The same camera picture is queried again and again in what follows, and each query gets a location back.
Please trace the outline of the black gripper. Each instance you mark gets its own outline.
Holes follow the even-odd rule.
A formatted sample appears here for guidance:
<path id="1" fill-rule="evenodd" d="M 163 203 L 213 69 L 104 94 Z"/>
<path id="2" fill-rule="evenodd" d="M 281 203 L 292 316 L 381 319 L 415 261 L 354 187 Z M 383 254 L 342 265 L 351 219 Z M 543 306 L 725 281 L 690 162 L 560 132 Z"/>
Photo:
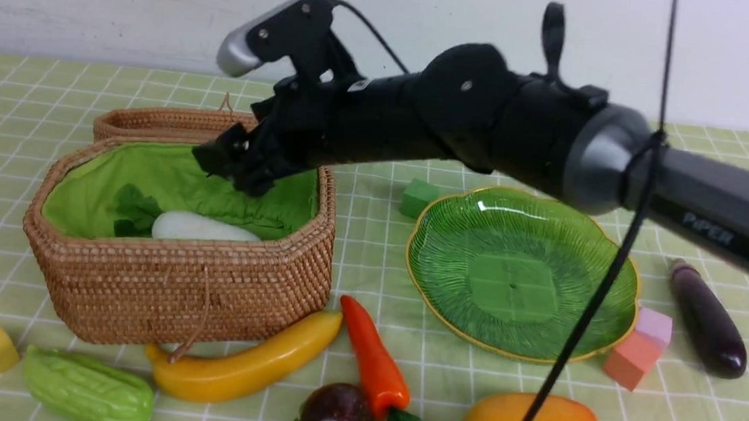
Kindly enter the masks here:
<path id="1" fill-rule="evenodd" d="M 280 81 L 274 96 L 254 104 L 260 122 L 251 134 L 236 123 L 195 145 L 207 176 L 232 178 L 243 160 L 241 187 L 268 191 L 279 180 L 320 166 L 380 159 L 386 83 L 360 76 Z"/>

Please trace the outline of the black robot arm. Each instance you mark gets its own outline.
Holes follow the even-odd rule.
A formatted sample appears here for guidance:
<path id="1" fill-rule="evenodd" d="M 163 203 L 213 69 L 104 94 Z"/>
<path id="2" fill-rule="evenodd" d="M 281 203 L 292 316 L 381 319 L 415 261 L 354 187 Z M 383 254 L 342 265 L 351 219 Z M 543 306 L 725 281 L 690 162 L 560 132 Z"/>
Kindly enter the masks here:
<path id="1" fill-rule="evenodd" d="M 586 214 L 638 211 L 657 167 L 647 217 L 749 274 L 749 170 L 672 147 L 653 148 L 640 113 L 578 104 L 536 75 L 515 74 L 492 45 L 450 48 L 422 72 L 365 79 L 329 34 L 241 28 L 217 57 L 233 77 L 287 57 L 296 74 L 234 125 L 195 146 L 199 167 L 261 197 L 320 166 L 453 159 L 504 174 Z"/>

